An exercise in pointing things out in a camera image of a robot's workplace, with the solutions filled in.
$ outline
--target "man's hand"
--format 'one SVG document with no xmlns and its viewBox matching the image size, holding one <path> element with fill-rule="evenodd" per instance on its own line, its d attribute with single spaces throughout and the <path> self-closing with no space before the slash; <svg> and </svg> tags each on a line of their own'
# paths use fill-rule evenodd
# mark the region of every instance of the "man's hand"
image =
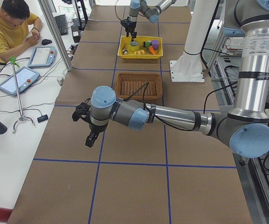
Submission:
<svg viewBox="0 0 269 224">
<path fill-rule="evenodd" d="M 37 38 L 37 40 L 39 40 L 40 33 L 37 29 L 32 29 L 32 35 L 35 36 Z"/>
<path fill-rule="evenodd" d="M 28 48 L 35 46 L 38 43 L 38 39 L 36 36 L 30 36 L 24 41 Z"/>
</svg>

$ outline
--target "white table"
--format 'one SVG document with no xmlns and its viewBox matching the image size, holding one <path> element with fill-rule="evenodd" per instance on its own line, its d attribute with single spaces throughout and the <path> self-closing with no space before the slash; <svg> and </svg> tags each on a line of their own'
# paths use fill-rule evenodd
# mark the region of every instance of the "white table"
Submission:
<svg viewBox="0 0 269 224">
<path fill-rule="evenodd" d="M 44 24 L 41 31 L 41 40 L 50 39 L 53 43 L 47 46 L 55 46 L 57 48 L 43 16 L 41 16 L 41 19 Z M 74 43 L 70 33 L 62 36 L 62 39 L 65 47 L 67 48 Z M 30 57 L 32 51 L 33 48 L 26 50 L 17 57 L 17 59 Z M 59 60 L 61 60 L 61 56 L 58 53 L 52 66 Z M 18 64 L 20 66 L 27 66 L 28 60 L 18 61 Z M 50 68 L 36 69 L 36 71 L 40 72 L 41 76 L 43 76 Z M 5 67 L 0 74 L 12 75 L 12 66 L 9 65 Z M 61 89 L 61 86 L 57 82 L 57 78 L 64 77 L 65 74 L 65 65 L 63 61 L 61 61 L 56 69 L 48 75 L 47 79 L 38 85 L 30 87 L 21 94 L 22 107 L 25 108 L 30 105 L 55 102 L 55 99 Z M 6 78 L 7 77 L 1 76 L 0 83 Z M 0 96 L 5 95 L 7 94 L 0 91 Z M 32 108 L 39 109 L 43 115 L 47 114 L 48 117 L 50 117 L 53 107 L 54 105 L 41 105 Z M 17 97 L 6 96 L 0 98 L 0 110 L 11 112 L 18 109 Z M 16 133 L 13 134 L 13 124 L 20 117 L 19 112 L 0 112 L 0 121 L 8 127 L 7 132 L 0 135 L 0 207 L 4 208 L 12 209 L 14 207 L 44 129 L 47 125 L 47 121 L 42 123 L 37 122 L 37 117 L 40 117 L 41 115 L 36 110 L 24 111 L 24 114 L 34 120 L 35 126 L 33 126 L 30 121 L 25 123 L 19 122 Z"/>
</svg>

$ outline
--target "brown tray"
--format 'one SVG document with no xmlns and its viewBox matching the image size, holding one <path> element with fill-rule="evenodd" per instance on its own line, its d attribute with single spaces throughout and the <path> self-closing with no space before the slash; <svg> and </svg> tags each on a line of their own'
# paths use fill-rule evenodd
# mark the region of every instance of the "brown tray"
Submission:
<svg viewBox="0 0 269 224">
<path fill-rule="evenodd" d="M 115 91 L 117 97 L 126 99 L 140 87 L 149 82 L 145 91 L 144 99 L 152 100 L 163 95 L 162 78 L 157 73 L 119 73 L 116 78 Z M 132 99 L 143 99 L 144 89 L 142 88 Z"/>
</svg>

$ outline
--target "tablet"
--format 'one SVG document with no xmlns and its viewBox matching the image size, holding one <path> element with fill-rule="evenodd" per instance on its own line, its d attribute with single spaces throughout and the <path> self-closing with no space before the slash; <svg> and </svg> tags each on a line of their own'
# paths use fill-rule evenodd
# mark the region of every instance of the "tablet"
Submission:
<svg viewBox="0 0 269 224">
<path fill-rule="evenodd" d="M 28 67 L 21 67 L 16 71 L 19 93 L 24 92 L 33 82 L 35 82 L 40 73 Z M 0 90 L 8 94 L 16 95 L 16 86 L 14 76 L 10 76 L 0 84 Z"/>
<path fill-rule="evenodd" d="M 30 61 L 29 68 L 47 68 L 53 64 L 57 55 L 55 47 L 38 47 L 34 48 Z"/>
</svg>

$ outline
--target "black mouse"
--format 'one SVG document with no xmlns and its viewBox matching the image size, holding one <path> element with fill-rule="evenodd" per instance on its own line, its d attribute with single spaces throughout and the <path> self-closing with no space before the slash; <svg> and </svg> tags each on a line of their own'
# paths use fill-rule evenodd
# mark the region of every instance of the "black mouse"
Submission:
<svg viewBox="0 0 269 224">
<path fill-rule="evenodd" d="M 46 45 L 46 44 L 50 44 L 50 43 L 52 43 L 52 41 L 49 39 L 43 39 L 41 42 L 42 45 Z"/>
</svg>

